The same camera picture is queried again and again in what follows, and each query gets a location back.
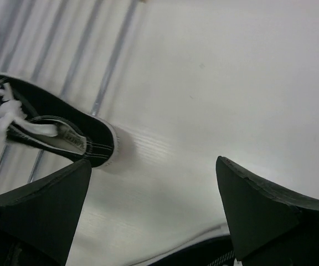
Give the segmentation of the cream and chrome shoe shelf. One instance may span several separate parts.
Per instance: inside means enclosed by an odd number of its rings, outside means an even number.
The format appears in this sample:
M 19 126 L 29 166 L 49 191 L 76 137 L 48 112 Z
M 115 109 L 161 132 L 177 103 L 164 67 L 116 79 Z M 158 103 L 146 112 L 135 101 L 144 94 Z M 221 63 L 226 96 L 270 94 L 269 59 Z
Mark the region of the cream and chrome shoe shelf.
M 8 20 L 0 71 L 26 79 L 115 127 L 120 149 L 93 183 L 120 182 L 139 166 L 133 128 L 143 105 L 136 43 L 149 1 L 0 1 Z

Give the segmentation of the black canvas sneaker white laces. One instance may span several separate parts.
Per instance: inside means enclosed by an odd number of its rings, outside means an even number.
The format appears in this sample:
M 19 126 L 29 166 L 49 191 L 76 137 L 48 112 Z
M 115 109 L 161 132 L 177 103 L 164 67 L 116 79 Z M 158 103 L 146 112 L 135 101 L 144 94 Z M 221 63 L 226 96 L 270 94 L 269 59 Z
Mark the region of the black canvas sneaker white laces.
M 26 80 L 0 73 L 0 139 L 91 167 L 108 166 L 120 140 L 105 120 L 82 112 Z

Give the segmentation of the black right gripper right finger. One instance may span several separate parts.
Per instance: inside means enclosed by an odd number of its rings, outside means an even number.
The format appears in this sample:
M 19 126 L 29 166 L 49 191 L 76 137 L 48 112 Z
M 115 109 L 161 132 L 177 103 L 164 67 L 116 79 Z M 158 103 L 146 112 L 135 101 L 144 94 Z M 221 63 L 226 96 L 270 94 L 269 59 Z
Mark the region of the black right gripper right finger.
M 242 265 L 319 265 L 319 199 L 216 161 L 219 193 Z

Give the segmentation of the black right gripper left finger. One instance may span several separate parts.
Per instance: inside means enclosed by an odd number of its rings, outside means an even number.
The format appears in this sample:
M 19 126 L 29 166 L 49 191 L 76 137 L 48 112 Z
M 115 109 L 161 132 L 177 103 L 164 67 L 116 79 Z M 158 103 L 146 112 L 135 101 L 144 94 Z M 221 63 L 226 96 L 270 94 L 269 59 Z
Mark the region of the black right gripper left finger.
M 90 177 L 80 160 L 0 194 L 0 265 L 65 265 Z

